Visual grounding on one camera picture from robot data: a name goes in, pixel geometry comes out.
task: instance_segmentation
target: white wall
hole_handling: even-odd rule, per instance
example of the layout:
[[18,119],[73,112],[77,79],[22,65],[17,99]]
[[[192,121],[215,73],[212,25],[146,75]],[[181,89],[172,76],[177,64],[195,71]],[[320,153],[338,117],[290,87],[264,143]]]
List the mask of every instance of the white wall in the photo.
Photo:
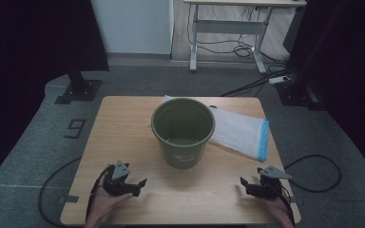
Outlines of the white wall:
[[170,54],[173,0],[91,0],[107,53]]

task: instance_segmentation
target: hand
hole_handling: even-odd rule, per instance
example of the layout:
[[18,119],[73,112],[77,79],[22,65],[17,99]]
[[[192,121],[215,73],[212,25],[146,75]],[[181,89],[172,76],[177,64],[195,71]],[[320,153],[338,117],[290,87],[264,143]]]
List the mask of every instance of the hand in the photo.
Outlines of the hand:
[[[283,196],[287,199],[286,193],[283,192]],[[274,199],[262,199],[258,198],[263,202],[266,209],[274,216],[274,218],[278,221],[279,225],[283,228],[294,228],[292,221],[289,218],[289,213],[287,211],[286,205],[279,198],[276,197]]]
[[85,228],[99,227],[100,221],[121,202],[133,197],[132,193],[127,193],[119,197],[112,197],[103,189],[103,182],[106,174],[100,178],[99,187],[94,193],[94,200],[91,203]]

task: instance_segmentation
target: green bucket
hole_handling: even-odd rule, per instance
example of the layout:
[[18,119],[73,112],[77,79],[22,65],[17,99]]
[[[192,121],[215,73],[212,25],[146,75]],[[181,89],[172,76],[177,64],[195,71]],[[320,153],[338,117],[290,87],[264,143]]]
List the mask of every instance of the green bucket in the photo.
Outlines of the green bucket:
[[164,160],[172,167],[186,169],[200,160],[215,130],[215,118],[206,105],[193,99],[176,98],[156,108],[151,127]]

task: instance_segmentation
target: black stand base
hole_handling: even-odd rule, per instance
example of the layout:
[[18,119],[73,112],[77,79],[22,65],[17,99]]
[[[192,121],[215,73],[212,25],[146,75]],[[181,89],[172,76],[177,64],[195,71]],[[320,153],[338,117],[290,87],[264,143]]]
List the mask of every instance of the black stand base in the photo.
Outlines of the black stand base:
[[72,101],[91,102],[96,96],[97,90],[102,84],[101,80],[85,80],[85,91],[75,91],[73,85],[67,87],[64,95],[59,96],[55,101],[56,105],[69,105]]
[[322,103],[311,89],[307,88],[304,94],[298,95],[291,91],[291,85],[276,84],[280,101],[283,105],[307,106],[311,110],[324,110]]

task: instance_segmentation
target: table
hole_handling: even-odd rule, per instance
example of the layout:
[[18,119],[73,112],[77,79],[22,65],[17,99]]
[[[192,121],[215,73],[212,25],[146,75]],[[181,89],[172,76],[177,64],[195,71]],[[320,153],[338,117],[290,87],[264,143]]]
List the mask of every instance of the table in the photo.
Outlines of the table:
[[[206,105],[265,118],[257,98],[195,97]],[[120,205],[104,219],[112,224],[248,224],[274,223],[262,203],[245,194],[240,177],[257,183],[257,167],[283,170],[272,134],[268,160],[256,161],[208,142],[200,162],[190,169],[172,168],[163,160],[149,121],[163,97],[105,97],[69,191],[78,201],[65,204],[61,221],[84,224],[89,191],[108,163],[130,163],[126,182],[147,179],[141,195]],[[292,195],[287,180],[282,184]],[[298,207],[292,203],[295,221]]]
[[[192,24],[192,46],[189,68],[191,71],[197,70],[197,33],[228,33],[228,34],[253,34],[259,35],[256,45],[252,47],[254,59],[259,73],[266,73],[265,66],[259,55],[263,37],[268,28],[269,19],[274,7],[296,8],[305,7],[305,0],[183,0],[184,3],[195,5],[194,22]],[[199,5],[222,5],[222,6],[259,6],[267,7],[263,21],[222,21],[222,20],[200,20],[198,19]]]

